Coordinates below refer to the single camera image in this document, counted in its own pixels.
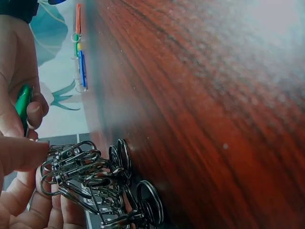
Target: hand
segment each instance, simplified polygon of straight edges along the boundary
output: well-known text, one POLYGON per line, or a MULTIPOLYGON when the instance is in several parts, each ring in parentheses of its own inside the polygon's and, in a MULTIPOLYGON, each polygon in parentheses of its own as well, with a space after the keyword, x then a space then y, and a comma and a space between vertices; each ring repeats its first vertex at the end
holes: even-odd
POLYGON ((22 137, 21 120, 15 110, 20 88, 34 87, 33 102, 27 107, 29 138, 37 139, 37 129, 49 107, 40 92, 33 34, 28 24, 8 15, 0 15, 0 132, 22 137))
MULTIPOLYGON (((36 143, 26 138, 0 137, 0 146, 1 190, 4 176, 14 170, 19 171, 8 190, 1 192, 0 228, 86 228, 84 211, 80 206, 61 195, 47 197, 39 188, 40 172, 38 169, 35 173, 35 170, 45 159, 49 144, 36 143), (30 210, 24 211, 32 195, 30 210)), ((46 184, 44 188, 50 191, 57 187, 46 184)))

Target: pile of metal hooks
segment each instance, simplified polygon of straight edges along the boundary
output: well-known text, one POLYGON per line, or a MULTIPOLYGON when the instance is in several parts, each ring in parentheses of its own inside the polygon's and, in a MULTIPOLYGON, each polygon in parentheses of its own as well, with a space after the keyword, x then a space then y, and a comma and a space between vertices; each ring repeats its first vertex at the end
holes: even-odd
POLYGON ((163 224, 163 206, 154 186, 142 180, 136 195, 131 192, 132 163, 122 139, 109 147, 109 159, 102 158, 91 141, 51 146, 41 176, 40 187, 45 195, 63 195, 99 215, 101 229, 129 229, 132 224, 137 229, 149 229, 163 224), (58 184, 58 191, 46 191, 45 182, 58 184), (148 198, 143 197, 143 188, 149 191, 148 198), (131 207, 128 212, 126 199, 131 207))

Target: wood grain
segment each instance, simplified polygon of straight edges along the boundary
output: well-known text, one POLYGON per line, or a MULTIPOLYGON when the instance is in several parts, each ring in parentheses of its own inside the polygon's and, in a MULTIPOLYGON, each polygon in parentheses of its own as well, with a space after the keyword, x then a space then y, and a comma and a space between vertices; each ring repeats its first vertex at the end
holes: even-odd
POLYGON ((172 224, 304 228, 304 2, 82 3, 88 123, 104 151, 126 139, 172 224))

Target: green pen clip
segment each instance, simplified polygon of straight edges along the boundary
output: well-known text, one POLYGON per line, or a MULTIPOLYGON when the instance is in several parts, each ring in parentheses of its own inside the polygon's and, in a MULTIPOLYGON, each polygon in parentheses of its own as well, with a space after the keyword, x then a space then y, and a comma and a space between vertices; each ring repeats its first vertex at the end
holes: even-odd
POLYGON ((27 107, 32 100, 32 96, 33 88, 29 87, 27 84, 23 85, 18 93, 15 105, 16 111, 22 122, 25 137, 27 137, 29 132, 27 107))

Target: blue pen cap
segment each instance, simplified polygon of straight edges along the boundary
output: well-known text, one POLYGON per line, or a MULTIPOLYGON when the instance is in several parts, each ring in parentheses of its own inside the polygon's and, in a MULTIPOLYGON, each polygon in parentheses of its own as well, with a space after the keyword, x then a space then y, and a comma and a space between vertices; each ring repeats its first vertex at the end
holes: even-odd
POLYGON ((50 5, 57 5, 57 4, 62 3, 64 1, 66 1, 66 0, 48 0, 48 3, 50 5))

